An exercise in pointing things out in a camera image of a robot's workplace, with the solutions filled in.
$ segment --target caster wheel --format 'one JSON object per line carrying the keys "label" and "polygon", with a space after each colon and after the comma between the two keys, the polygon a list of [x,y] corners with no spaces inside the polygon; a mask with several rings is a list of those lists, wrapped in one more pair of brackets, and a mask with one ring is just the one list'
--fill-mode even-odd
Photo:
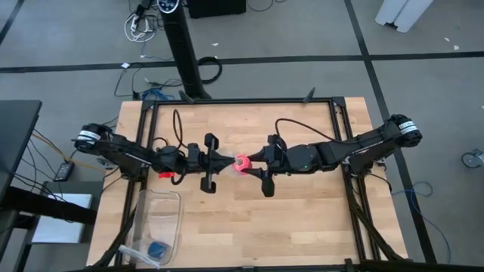
{"label": "caster wheel", "polygon": [[462,163],[468,168],[479,168],[482,165],[479,164],[478,160],[474,156],[474,153],[467,152],[464,153],[461,157]]}

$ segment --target black desk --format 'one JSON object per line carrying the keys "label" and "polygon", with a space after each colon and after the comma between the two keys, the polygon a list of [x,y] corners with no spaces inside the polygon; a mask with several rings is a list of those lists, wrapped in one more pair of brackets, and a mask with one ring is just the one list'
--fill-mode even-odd
{"label": "black desk", "polygon": [[[0,259],[15,227],[32,229],[35,215],[48,215],[84,224],[94,224],[97,212],[75,204],[11,187],[39,117],[38,100],[0,100]],[[34,214],[20,215],[19,212]]]}

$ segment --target black metal frame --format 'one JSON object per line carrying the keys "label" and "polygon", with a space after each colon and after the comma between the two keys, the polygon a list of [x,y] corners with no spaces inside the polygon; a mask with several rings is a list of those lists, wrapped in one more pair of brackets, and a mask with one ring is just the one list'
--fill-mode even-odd
{"label": "black metal frame", "polygon": [[[141,116],[140,116],[140,122],[138,124],[138,132],[137,132],[137,137],[136,137],[136,142],[138,144],[141,144],[142,138],[143,138],[143,130],[145,127],[146,123],[146,118],[147,118],[147,111],[151,109],[152,115],[151,115],[151,121],[150,121],[150,129],[148,132],[148,139],[147,139],[147,148],[152,148],[153,142],[154,142],[154,134],[156,131],[157,127],[157,114],[158,114],[158,109],[159,107],[163,105],[184,105],[184,106],[189,106],[189,105],[214,105],[214,104],[301,104],[303,103],[302,98],[260,98],[260,99],[211,99],[211,100],[195,100],[192,104],[188,103],[187,101],[184,100],[168,100],[168,101],[153,101],[153,100],[145,100],[143,101],[143,104],[141,106]],[[337,111],[336,111],[336,106],[340,107],[342,115],[343,115],[343,124],[345,126],[346,130],[346,135],[348,138],[352,138],[352,130],[351,130],[351,125],[349,123],[349,117],[348,113],[346,110],[346,104],[344,97],[315,97],[312,98],[311,100],[308,101],[308,103],[327,103],[329,106],[329,111],[330,111],[330,118],[332,122],[332,126],[334,129],[334,134],[336,136],[336,139],[341,139],[341,132],[338,124],[338,119],[337,119]],[[343,180],[345,183],[345,189],[346,189],[346,194],[353,195],[353,189],[352,189],[352,177],[349,175],[348,172],[345,171],[345,169],[342,167],[343,170]],[[147,182],[147,168],[143,169],[143,177],[140,182],[141,182],[141,190],[146,189],[146,182]],[[360,190],[360,197],[361,197],[361,204],[363,206],[363,211],[367,215],[368,220],[371,221],[371,213],[369,209],[369,203],[368,203],[368,198],[366,196],[366,190],[365,190],[365,185],[363,178],[358,179],[358,188]],[[129,181],[129,186],[128,190],[126,192],[126,199],[125,199],[125,206],[123,210],[123,221],[121,226],[123,226],[129,217],[130,213],[130,208],[132,206],[132,198],[133,198],[133,193],[134,193],[134,187],[135,187],[135,182],[136,181]],[[360,225],[358,221],[357,215],[354,213],[354,211],[351,209],[351,202],[348,200],[349,204],[349,210],[350,210],[350,216],[351,216],[351,221],[352,221],[352,228],[353,228],[353,233],[355,235],[355,246],[357,249],[358,253],[358,259],[359,261],[364,261],[367,260],[366,254],[365,254],[365,245],[363,243],[362,235],[361,235],[361,230],[360,230]],[[370,237],[371,241],[371,249],[372,249],[372,254],[375,258],[375,260],[380,260],[380,252],[377,248],[377,244],[374,242],[372,239],[371,235],[368,232],[368,236]],[[122,264],[122,257],[121,254],[116,255],[115,259],[115,265],[121,265]],[[331,265],[312,265],[312,266],[280,266],[280,267],[257,267],[256,269],[258,271],[309,271],[309,270],[317,270],[317,271],[335,271],[335,270],[350,270],[352,267],[352,262],[350,259],[345,260],[345,264],[331,264]],[[170,269],[173,271],[214,271],[214,270],[220,270],[220,271],[252,271],[254,270],[254,267],[214,267],[214,268],[179,268],[179,269]]]}

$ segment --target black pole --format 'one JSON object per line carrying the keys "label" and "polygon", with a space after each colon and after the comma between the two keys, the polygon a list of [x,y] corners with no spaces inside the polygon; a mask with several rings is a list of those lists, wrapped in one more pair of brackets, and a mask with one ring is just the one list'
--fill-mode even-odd
{"label": "black pole", "polygon": [[211,99],[210,95],[203,89],[182,3],[179,0],[167,2],[174,4],[175,8],[165,9],[165,7],[162,7],[160,9],[161,18],[163,19],[166,37],[168,38],[169,47],[172,49],[176,68],[178,68],[178,73],[185,87],[185,93],[194,99]]}

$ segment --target wooden tabletop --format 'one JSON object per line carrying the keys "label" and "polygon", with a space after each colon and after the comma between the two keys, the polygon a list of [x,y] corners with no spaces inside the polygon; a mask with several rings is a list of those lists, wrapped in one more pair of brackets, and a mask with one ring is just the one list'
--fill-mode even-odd
{"label": "wooden tabletop", "polygon": [[[372,129],[364,98],[346,99],[355,135]],[[184,143],[199,143],[212,132],[220,140],[220,153],[252,154],[274,134],[274,122],[286,117],[304,122],[334,137],[327,104],[230,104],[168,106],[159,108],[155,137],[178,142],[172,128],[172,111],[180,112]],[[134,141],[141,102],[124,102],[116,133]],[[144,129],[146,143],[151,111]],[[324,141],[301,126],[281,122],[288,147]],[[162,147],[157,141],[154,147]],[[373,173],[385,177],[382,168]],[[105,186],[119,175],[110,176]],[[184,214],[177,251],[166,267],[240,267],[275,265],[342,264],[345,258],[358,263],[349,207],[340,168],[313,175],[275,177],[275,196],[265,198],[260,180],[223,171],[214,176],[217,193],[200,191],[202,175],[188,175],[178,186],[151,171],[147,188],[171,190],[181,195]],[[365,178],[374,225],[397,253],[406,256],[402,233],[389,188],[384,181]],[[127,181],[118,181],[101,198],[88,255],[95,263],[119,230]],[[362,227],[367,256],[368,235]]]}

